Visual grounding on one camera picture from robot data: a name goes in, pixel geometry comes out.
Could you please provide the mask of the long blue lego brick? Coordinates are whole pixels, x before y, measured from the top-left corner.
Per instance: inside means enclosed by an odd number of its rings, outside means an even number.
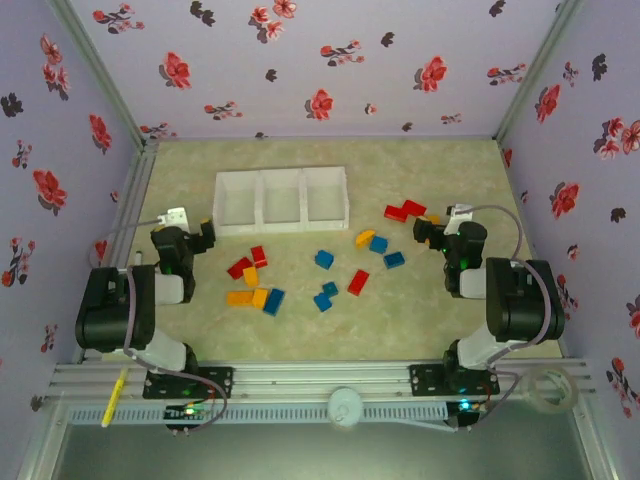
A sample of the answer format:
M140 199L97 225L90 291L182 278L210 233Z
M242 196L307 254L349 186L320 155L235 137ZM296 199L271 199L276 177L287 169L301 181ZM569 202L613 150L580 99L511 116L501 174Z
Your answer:
M271 316L276 316L282 305L284 296L285 292L283 290L277 288L271 289L263 307L263 312Z

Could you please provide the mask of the clear tape roll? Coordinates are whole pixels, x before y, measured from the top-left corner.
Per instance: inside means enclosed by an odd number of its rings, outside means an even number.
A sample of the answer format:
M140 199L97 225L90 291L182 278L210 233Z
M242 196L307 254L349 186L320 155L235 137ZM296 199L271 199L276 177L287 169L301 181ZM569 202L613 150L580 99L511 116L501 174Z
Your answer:
M525 401L542 414L560 414L578 403L579 388L574 378L561 367L536 367L522 380Z

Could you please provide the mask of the yellow pen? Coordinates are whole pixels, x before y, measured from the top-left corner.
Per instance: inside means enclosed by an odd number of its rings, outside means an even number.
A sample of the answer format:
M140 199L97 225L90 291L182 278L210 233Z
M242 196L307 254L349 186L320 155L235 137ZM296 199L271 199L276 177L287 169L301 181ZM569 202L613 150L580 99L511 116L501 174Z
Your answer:
M108 400L108 403L106 405L106 409L104 411L104 414L102 416L102 420L101 420L101 424L100 426L102 428L107 428L114 417L114 414L116 412L116 408L119 402L119 399L121 397L122 394L122 390L126 384L126 380L127 380L127 376L128 376L128 371L129 369L127 367L123 367L119 373L119 376L114 384L114 387L111 391L111 395L110 398Z

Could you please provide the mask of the small circuit board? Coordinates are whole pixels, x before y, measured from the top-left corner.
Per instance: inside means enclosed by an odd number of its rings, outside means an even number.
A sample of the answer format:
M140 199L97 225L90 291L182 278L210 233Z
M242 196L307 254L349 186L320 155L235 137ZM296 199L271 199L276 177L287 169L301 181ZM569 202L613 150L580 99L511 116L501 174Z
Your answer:
M445 423L454 429L469 429L486 414L483 402L461 400L447 402L446 407L448 417Z
M206 403L189 402L167 406L163 413L163 422L172 434L187 434L210 417L211 408Z

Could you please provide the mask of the white round knob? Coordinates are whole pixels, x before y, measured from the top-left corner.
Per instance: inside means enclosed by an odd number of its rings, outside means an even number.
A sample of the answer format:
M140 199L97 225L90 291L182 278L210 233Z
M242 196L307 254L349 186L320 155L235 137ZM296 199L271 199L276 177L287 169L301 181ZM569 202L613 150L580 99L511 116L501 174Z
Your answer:
M352 429L360 422L363 415L363 400L354 389L341 387L329 397L327 417L334 426L343 430Z

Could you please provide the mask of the aluminium side rail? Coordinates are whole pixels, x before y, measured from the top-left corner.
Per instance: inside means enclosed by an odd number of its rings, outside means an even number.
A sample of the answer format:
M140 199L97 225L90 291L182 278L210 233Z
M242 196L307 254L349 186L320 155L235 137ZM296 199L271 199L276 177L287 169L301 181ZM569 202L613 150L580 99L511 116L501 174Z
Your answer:
M107 266L124 267L129 263L130 250L136 233L135 224L142 223L140 215L158 147L158 143L147 143L134 156L112 225L105 233L99 233L88 247L86 263L89 270L85 281L88 281L92 269L98 266L94 244L99 240L106 239L108 242L104 257Z

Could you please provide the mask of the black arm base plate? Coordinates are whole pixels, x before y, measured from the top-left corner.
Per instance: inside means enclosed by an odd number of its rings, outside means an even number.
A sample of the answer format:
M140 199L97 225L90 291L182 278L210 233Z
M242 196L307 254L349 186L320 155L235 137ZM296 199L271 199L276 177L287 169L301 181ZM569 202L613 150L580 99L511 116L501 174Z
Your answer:
M218 384L228 397L233 387L233 374L232 367L200 367L198 372L198 376ZM199 380L148 372L142 397L146 400L204 400L211 394L220 397L213 387Z
M494 375L487 370L445 367L441 363L412 364L408 367L414 397L493 396L500 393Z

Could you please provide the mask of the aluminium mounting rail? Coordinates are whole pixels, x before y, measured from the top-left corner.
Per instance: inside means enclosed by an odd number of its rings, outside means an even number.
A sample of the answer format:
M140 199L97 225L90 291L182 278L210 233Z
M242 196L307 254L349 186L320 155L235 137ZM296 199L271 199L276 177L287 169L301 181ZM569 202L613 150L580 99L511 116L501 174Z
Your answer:
M412 399L498 399L512 385L514 374L522 378L536 367L561 367L576 381L580 393L596 390L592 372L583 360L543 358L507 359L493 374L500 393L493 396L414 397L408 367L436 361L310 361L310 362L236 362L205 363L202 367L232 367L233 387L230 399L235 403L311 403L325 400L340 387L357 391L366 402L406 402ZM123 367L129 369L123 395L127 399L142 397L146 369L134 363L86 361L82 364L58 365L46 390L46 397L67 400L103 400L107 398Z

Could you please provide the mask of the aluminium frame post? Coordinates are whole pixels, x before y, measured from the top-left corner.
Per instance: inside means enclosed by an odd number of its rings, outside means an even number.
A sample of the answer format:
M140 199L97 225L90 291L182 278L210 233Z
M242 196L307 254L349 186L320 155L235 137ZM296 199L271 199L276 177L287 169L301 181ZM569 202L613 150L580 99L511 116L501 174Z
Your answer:
M585 2L586 0L562 0L559 3L551 27L493 136L497 143L501 143L509 133L510 128L524 108L530 92L544 73L547 64L555 54L575 16L582 9Z
M142 151L146 141L139 132L124 98L102 60L94 42L91 40L71 0L45 0L61 26L70 35L79 54L91 70L106 100L114 109L119 120L126 127L136 149Z

